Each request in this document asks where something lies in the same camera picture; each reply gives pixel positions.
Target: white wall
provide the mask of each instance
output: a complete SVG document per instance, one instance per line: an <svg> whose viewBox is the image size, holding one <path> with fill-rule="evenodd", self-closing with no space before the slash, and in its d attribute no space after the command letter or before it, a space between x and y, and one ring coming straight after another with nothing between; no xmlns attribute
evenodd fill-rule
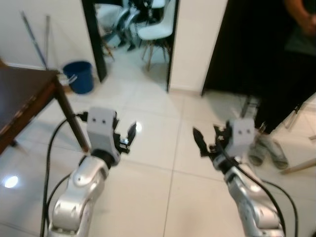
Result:
<svg viewBox="0 0 316 237"><path fill-rule="evenodd" d="M227 0L180 0L170 89L201 92Z"/></svg>
<svg viewBox="0 0 316 237"><path fill-rule="evenodd" d="M0 57L13 66L42 67L26 31L23 10L44 53L45 15L51 16L49 67L59 68L72 60L94 58L81 0L1 0Z"/></svg>

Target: white tile floor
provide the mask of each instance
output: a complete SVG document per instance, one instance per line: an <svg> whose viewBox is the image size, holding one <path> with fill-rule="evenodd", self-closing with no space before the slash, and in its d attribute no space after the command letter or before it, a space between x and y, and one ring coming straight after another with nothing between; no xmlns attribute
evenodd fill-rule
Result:
<svg viewBox="0 0 316 237"><path fill-rule="evenodd" d="M104 83L89 95L69 96L75 112L92 105L115 108L122 135L135 120L142 125L130 154L122 155L120 164L110 171L95 206L90 237L244 236L222 175L208 159L199 157L192 136L192 127L196 126L208 143L214 142L212 124L237 118L241 111L239 99L218 92L203 98L167 94L166 64L157 56L152 69L146 72L145 62L131 61L140 57L140 50L126 55L114 53L115 62L107 58L110 72ZM19 135L20 146L7 148L0 156L1 180L11 175L20 178L14 189L0 186L1 237L38 236L47 143L62 118L57 103L51 103ZM291 165L316 156L316 146L308 139L316 133L315 121L315 113L303 111L291 132L281 125L274 134ZM85 124L80 124L85 132ZM50 190L80 158L80 148L70 128L64 126L52 150ZM255 171L293 196L300 218L299 236L310 236L316 227L315 169L282 176L266 160ZM290 204L279 191L271 190L284 211L288 236L292 237Z"/></svg>

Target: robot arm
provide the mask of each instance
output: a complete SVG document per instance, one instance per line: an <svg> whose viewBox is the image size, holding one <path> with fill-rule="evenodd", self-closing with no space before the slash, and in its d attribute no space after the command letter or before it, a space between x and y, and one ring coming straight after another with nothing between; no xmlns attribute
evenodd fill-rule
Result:
<svg viewBox="0 0 316 237"><path fill-rule="evenodd" d="M67 188L57 200L48 227L49 237L87 237L96 200L112 166L120 161L122 152L129 153L136 134L136 123L121 139L115 133L118 124L116 112L91 108L87 118L87 131L91 142L91 155L74 170Z"/></svg>
<svg viewBox="0 0 316 237"><path fill-rule="evenodd" d="M214 127L216 141L226 151L232 160L256 181L262 181L251 171L246 164L239 164L236 160L247 150L254 139L254 122L252 119L239 119L228 122L226 128ZM246 237L284 237L276 207L265 191L241 173L231 161L227 160L218 143L209 147L203 140L202 134L193 129L194 139L201 156L210 157L214 168L224 174L228 190L234 199Z"/></svg>

